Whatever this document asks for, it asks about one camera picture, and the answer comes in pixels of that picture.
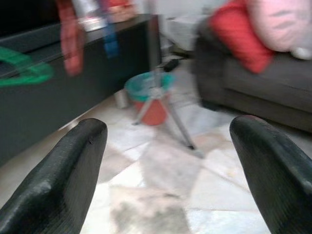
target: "tripod leg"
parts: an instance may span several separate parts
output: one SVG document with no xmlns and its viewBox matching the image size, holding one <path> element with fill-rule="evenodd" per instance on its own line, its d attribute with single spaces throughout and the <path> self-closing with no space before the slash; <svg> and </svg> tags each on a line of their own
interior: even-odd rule
<svg viewBox="0 0 312 234">
<path fill-rule="evenodd" d="M 136 121 L 134 122 L 134 125 L 139 125 L 143 119 L 143 117 L 145 116 L 146 112 L 148 111 L 148 109 L 151 107 L 152 102 L 154 101 L 154 99 L 150 98 L 144 103 L 142 109 L 139 111 Z"/>
<path fill-rule="evenodd" d="M 173 104 L 170 103 L 170 101 L 163 101 L 163 100 L 161 100 L 161 104 L 164 106 L 164 108 L 166 108 L 167 113 L 171 114 L 176 125 L 178 126 L 179 130 L 181 131 L 184 139 L 186 140 L 187 147 L 191 150 L 196 150 L 196 147 L 195 147 L 188 131 L 184 127 L 181 119 L 179 118 L 179 115 L 176 113 L 176 110 L 175 110 L 175 107 L 173 106 Z"/>
</svg>

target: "metal tripod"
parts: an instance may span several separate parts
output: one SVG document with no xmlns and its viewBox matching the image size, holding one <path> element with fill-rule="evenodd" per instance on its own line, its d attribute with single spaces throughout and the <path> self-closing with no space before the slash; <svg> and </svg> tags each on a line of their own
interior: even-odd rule
<svg viewBox="0 0 312 234">
<path fill-rule="evenodd" d="M 142 118 L 145 116 L 149 108 L 151 107 L 154 100 L 158 100 L 161 105 L 164 107 L 166 113 L 170 114 L 176 123 L 177 127 L 181 131 L 185 141 L 186 146 L 191 150 L 197 150 L 196 146 L 192 142 L 192 139 L 187 132 L 186 128 L 184 127 L 181 119 L 179 118 L 173 104 L 170 102 L 169 98 L 166 98 L 166 93 L 162 89 L 161 80 L 162 80 L 162 68 L 163 64 L 159 64 L 161 61 L 161 55 L 159 52 L 159 26 L 158 26 L 158 16 L 154 14 L 155 12 L 155 5 L 154 0 L 147 0 L 148 1 L 148 12 L 150 14 L 149 20 L 149 56 L 150 56 L 150 68 L 151 74 L 153 76 L 153 86 L 149 89 L 149 98 L 144 103 L 142 109 L 140 110 L 135 125 L 141 123 Z"/>
</svg>

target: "red cushion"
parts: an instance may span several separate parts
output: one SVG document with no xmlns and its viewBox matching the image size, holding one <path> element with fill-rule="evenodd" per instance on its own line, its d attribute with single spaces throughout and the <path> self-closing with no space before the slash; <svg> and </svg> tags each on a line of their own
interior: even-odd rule
<svg viewBox="0 0 312 234">
<path fill-rule="evenodd" d="M 248 70 L 260 73 L 271 62 L 274 52 L 266 48 L 253 31 L 245 0 L 227 3 L 216 11 L 209 24 Z"/>
</svg>

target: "tiled floor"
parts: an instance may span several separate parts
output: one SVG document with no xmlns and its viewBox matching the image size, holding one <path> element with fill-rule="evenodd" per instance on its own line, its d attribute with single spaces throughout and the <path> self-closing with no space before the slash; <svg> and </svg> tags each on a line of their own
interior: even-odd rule
<svg viewBox="0 0 312 234">
<path fill-rule="evenodd" d="M 229 136 L 240 113 L 203 109 L 189 61 L 176 71 L 173 101 L 204 158 L 181 143 L 171 118 L 160 126 L 134 126 L 132 107 L 113 97 L 82 118 L 108 125 L 108 142 L 83 234 L 268 234 Z M 312 156 L 312 137 L 278 126 Z M 29 171 L 66 133 L 56 132 L 0 168 L 0 207 Z"/>
</svg>

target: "teal bin rim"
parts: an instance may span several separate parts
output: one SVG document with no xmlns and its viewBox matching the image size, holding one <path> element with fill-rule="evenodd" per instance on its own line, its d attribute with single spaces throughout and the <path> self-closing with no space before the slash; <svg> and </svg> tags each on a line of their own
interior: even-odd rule
<svg viewBox="0 0 312 234">
<path fill-rule="evenodd" d="M 134 91 L 133 85 L 134 79 L 137 79 L 139 77 L 142 77 L 142 79 L 147 79 L 148 77 L 150 77 L 151 72 L 145 72 L 142 74 L 139 74 L 137 76 L 134 76 L 132 78 L 130 78 L 126 83 L 125 83 L 125 90 L 127 91 L 127 93 L 129 94 L 130 98 L 134 101 L 139 101 L 139 102 L 146 102 L 148 99 L 148 95 L 142 95 L 142 94 L 138 94 L 136 91 Z M 162 88 L 167 92 L 174 80 L 175 80 L 175 76 L 172 73 L 166 73 L 163 72 L 161 73 L 162 75 L 162 79 L 161 79 L 161 83 L 162 83 Z"/>
</svg>

